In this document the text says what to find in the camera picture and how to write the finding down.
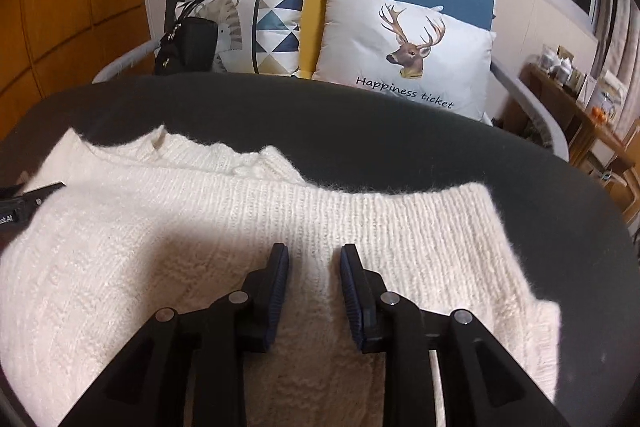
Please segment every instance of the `lion print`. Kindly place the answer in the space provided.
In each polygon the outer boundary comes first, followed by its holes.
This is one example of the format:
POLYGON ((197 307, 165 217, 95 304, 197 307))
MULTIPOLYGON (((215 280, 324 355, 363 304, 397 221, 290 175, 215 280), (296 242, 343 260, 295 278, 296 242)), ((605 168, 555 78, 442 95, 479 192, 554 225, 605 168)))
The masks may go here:
POLYGON ((216 73, 226 73, 220 57, 222 52, 242 49, 239 2, 240 0, 213 0, 196 9, 196 17, 214 21, 218 25, 218 43, 212 65, 212 70, 216 73))

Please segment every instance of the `deer head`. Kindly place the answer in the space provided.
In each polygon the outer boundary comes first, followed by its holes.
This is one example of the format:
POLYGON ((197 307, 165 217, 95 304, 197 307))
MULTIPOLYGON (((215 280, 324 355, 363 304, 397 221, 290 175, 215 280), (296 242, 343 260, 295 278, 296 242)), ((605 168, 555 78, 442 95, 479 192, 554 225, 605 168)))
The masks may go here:
POLYGON ((429 41, 424 40, 423 36, 420 36, 423 44, 412 44, 409 42, 409 39, 406 38, 402 28, 398 23, 398 16, 404 11, 400 10, 399 12, 395 11, 395 6, 385 5, 386 9, 389 12, 389 16, 391 20, 385 15, 384 7, 380 10, 380 18, 383 20, 382 27, 385 30, 389 30, 396 34, 396 40, 400 47, 394 53, 390 53, 386 56, 386 60, 391 62, 391 64, 398 64, 402 66, 402 70, 400 70, 400 76, 403 78, 419 78, 422 76, 422 67, 424 65, 424 59, 429 56, 431 53, 431 47, 438 44, 442 38, 444 37, 444 33, 447 30, 447 27, 442 23, 442 26, 435 25, 428 17, 427 20, 431 25, 431 28, 435 31, 436 39, 433 40, 428 29, 424 26, 424 31, 427 32, 427 36, 429 37, 429 41))

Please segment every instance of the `sweater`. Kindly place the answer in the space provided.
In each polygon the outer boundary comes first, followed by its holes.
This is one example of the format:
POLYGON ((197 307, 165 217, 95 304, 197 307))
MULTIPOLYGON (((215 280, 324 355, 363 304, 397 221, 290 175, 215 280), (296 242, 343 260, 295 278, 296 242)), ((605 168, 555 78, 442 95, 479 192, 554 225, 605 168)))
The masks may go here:
POLYGON ((244 364, 250 426, 381 424, 384 355, 351 340, 345 243, 420 308, 471 310, 554 397, 559 307, 533 295, 482 185, 348 194, 305 182, 273 147, 239 154, 162 128, 111 148, 69 130, 26 190, 60 181, 0 257, 0 360, 40 427, 157 309, 208 307, 276 242, 289 281, 272 349, 244 364))

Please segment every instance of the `beige curtain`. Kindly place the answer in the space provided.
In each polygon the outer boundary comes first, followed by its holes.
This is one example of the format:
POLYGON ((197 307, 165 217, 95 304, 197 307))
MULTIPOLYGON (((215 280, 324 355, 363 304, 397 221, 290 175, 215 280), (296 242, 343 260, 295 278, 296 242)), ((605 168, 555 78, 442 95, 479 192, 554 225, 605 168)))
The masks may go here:
POLYGON ((603 71, 609 70, 628 91, 616 124, 616 134, 624 138, 640 116, 640 10, 634 0, 618 0, 611 44, 603 71))

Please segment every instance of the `black table surface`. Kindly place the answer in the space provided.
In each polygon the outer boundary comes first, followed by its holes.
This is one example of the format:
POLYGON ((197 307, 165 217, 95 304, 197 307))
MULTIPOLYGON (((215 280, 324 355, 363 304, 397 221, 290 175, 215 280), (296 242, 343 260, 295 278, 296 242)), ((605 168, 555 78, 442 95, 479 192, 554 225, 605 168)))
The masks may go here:
POLYGON ((274 145, 326 187, 390 193, 485 184, 535 295, 561 307, 558 409, 573 427, 604 427, 633 401, 640 271, 629 234, 606 192, 546 150, 442 110, 332 84, 140 76, 32 108, 0 143, 0 185, 34 172, 69 127, 114 145, 161 124, 239 152, 274 145))

